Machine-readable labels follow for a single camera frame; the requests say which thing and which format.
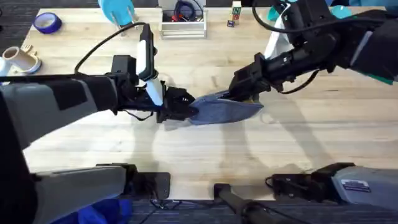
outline cable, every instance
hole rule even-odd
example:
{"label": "cable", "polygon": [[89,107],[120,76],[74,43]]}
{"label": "cable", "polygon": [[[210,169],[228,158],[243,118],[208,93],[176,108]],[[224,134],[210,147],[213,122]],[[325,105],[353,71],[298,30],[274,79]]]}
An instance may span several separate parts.
{"label": "cable", "polygon": [[270,189],[273,189],[274,187],[273,187],[270,183],[268,183],[268,180],[272,180],[272,177],[267,177],[267,178],[266,178],[266,185],[267,185],[267,187],[269,187]]}
{"label": "cable", "polygon": [[145,25],[145,22],[137,22],[134,24],[129,24],[125,27],[123,27],[122,29],[119,29],[117,32],[115,32],[114,34],[110,35],[109,37],[107,37],[106,39],[104,39],[103,41],[101,41],[99,44],[97,44],[95,47],[93,47],[76,65],[75,67],[75,75],[85,75],[84,73],[80,73],[79,72],[79,68],[81,67],[81,65],[88,59],[88,57],[91,56],[91,54],[93,54],[99,47],[101,47],[103,44],[107,43],[107,41],[109,41],[110,39],[112,39],[113,37],[116,37],[117,35],[119,35],[120,33],[131,29],[135,26],[139,26],[139,25]]}
{"label": "cable", "polygon": [[328,26],[333,26],[333,25],[338,25],[338,24],[345,24],[345,23],[352,23],[352,22],[371,22],[371,23],[384,23],[384,20],[381,19],[367,19],[367,18],[347,18],[347,19],[338,19],[335,21],[331,21],[331,22],[325,22],[319,25],[315,25],[315,26],[311,26],[311,27],[307,27],[307,28],[303,28],[303,29],[278,29],[275,28],[273,26],[270,26],[269,24],[265,23],[258,15],[257,11],[256,11],[256,6],[258,4],[258,0],[254,0],[253,5],[252,5],[252,12],[253,12],[253,16],[254,18],[257,20],[257,22],[263,26],[264,28],[266,28],[267,30],[271,30],[274,32],[280,32],[283,34],[296,34],[296,33],[302,33],[302,32],[307,32],[310,30],[315,30],[315,29],[319,29],[319,28],[323,28],[323,27],[328,27]]}
{"label": "cable", "polygon": [[[178,203],[175,204],[173,207],[169,208],[164,206],[163,201],[159,200],[159,204],[157,205],[153,200],[149,200],[149,202],[152,204],[153,207],[157,208],[157,209],[161,209],[161,210],[168,210],[168,211],[192,211],[192,210],[209,210],[217,205],[219,205],[218,203],[201,203],[201,202],[195,202],[195,201],[190,201],[190,200],[178,200]],[[187,203],[193,203],[196,205],[201,205],[202,208],[187,208],[187,209],[176,209],[178,206],[180,206],[181,204],[183,204],[184,202]]]}
{"label": "cable", "polygon": [[155,208],[153,211],[151,211],[150,212],[150,214],[148,214],[145,218],[143,218],[142,220],[141,220],[141,222],[139,222],[139,224],[143,224],[144,222],[146,222],[147,220],[148,220],[148,218],[150,218],[155,212],[157,212],[158,211],[158,209],[157,208]]}
{"label": "cable", "polygon": [[137,115],[128,112],[128,110],[123,110],[123,111],[126,112],[128,115],[135,117],[135,118],[136,118],[137,120],[139,120],[139,121],[145,121],[146,119],[148,119],[148,118],[150,118],[151,116],[154,115],[154,112],[151,111],[151,112],[150,112],[150,115],[146,116],[145,118],[140,118],[140,117],[138,117]]}
{"label": "cable", "polygon": [[246,212],[247,212],[248,210],[250,210],[251,207],[256,207],[256,206],[261,207],[261,208],[263,208],[263,209],[265,209],[265,210],[273,211],[274,213],[276,213],[276,214],[278,214],[278,215],[280,215],[280,216],[283,216],[283,217],[285,217],[285,218],[288,218],[288,219],[290,219],[290,220],[293,220],[293,221],[295,221],[295,222],[297,222],[297,223],[310,224],[309,222],[306,222],[306,221],[304,221],[304,220],[301,220],[301,219],[295,218],[295,217],[293,217],[293,216],[287,215],[287,214],[282,213],[282,212],[280,212],[280,211],[278,211],[278,210],[276,210],[276,209],[273,209],[273,208],[271,208],[271,207],[268,207],[267,205],[264,205],[263,203],[259,203],[259,202],[255,202],[255,201],[248,202],[247,204],[245,204],[244,206],[242,206],[242,209],[241,209],[242,217],[244,218],[244,217],[246,216]]}
{"label": "cable", "polygon": [[203,8],[199,5],[197,0],[192,0],[192,1],[194,1],[198,5],[199,9],[201,10],[201,19],[200,19],[200,21],[203,20],[203,18],[205,16],[205,13],[203,12]]}
{"label": "cable", "polygon": [[[186,20],[185,16],[182,14],[181,9],[182,7],[188,7],[191,10],[191,14],[187,17],[188,20]],[[177,21],[193,21],[196,18],[197,12],[195,11],[195,8],[193,7],[193,4],[190,2],[186,2],[183,0],[178,0],[175,3],[175,8],[174,8],[174,16],[177,19]]]}
{"label": "cable", "polygon": [[320,71],[320,70],[314,71],[314,72],[311,74],[310,78],[308,78],[308,80],[305,81],[305,83],[301,84],[299,87],[294,88],[293,90],[289,90],[289,91],[285,91],[285,92],[280,92],[280,93],[286,95],[286,94],[295,93],[295,92],[297,92],[297,91],[300,91],[300,90],[304,89],[305,87],[307,87],[307,86],[315,79],[315,77],[318,75],[318,72],[319,72],[319,71]]}

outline blue fabric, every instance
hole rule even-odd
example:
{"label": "blue fabric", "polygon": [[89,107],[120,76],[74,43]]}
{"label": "blue fabric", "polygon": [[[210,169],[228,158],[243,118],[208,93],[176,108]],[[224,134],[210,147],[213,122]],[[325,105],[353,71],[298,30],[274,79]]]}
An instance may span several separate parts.
{"label": "blue fabric", "polygon": [[191,106],[199,113],[189,121],[194,125],[232,123],[250,118],[263,108],[258,95],[253,96],[253,103],[244,103],[222,99],[227,93],[228,90],[197,98]]}
{"label": "blue fabric", "polygon": [[328,6],[330,6],[333,1],[334,0],[326,0],[326,3],[328,4]]}
{"label": "blue fabric", "polygon": [[131,215],[130,200],[106,199],[73,212],[52,224],[127,224]]}

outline white container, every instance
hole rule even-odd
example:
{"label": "white container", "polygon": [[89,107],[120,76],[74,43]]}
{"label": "white container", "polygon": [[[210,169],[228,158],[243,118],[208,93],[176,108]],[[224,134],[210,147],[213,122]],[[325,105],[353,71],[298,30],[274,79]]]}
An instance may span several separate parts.
{"label": "white container", "polygon": [[[199,6],[194,1],[185,0],[192,3],[196,11],[200,11]],[[201,39],[207,38],[207,10],[204,0],[197,0],[203,8],[203,19],[200,22],[160,22],[159,31],[162,39]],[[177,0],[159,0],[162,13],[173,12]]]}

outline wooden table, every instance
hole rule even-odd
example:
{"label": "wooden table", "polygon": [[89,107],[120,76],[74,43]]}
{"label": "wooden table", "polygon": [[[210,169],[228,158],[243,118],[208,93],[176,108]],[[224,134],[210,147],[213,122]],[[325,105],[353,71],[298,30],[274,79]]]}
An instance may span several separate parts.
{"label": "wooden table", "polygon": [[[208,38],[160,40],[160,9],[137,9],[150,22],[159,53],[161,79],[193,96],[224,90],[233,73],[263,52],[270,32],[243,9],[241,24],[226,26],[230,9],[208,10]],[[365,9],[354,8],[354,12]],[[44,61],[40,74],[72,73],[96,43],[115,31],[99,9],[42,9],[63,20],[54,35],[31,28],[32,44]],[[267,9],[260,10],[265,15]],[[116,37],[82,66],[81,72],[110,71],[112,56],[136,53],[139,30]],[[308,78],[304,75],[294,85]],[[170,198],[209,199],[217,182],[246,198],[272,198],[264,178],[299,173],[334,162],[398,168],[398,88],[349,70],[322,73],[308,88],[289,96],[261,94],[264,109],[243,122],[191,126],[154,118],[139,122],[126,113],[96,113],[34,142],[25,150],[31,170],[88,167],[105,162],[136,164],[141,171],[170,172]]]}

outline sticker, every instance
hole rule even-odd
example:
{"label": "sticker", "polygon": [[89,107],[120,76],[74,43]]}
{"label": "sticker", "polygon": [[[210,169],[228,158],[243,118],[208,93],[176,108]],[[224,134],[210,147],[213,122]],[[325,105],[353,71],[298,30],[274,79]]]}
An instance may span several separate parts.
{"label": "sticker", "polygon": [[363,180],[341,180],[344,189],[360,192],[371,192],[371,188],[366,181]]}

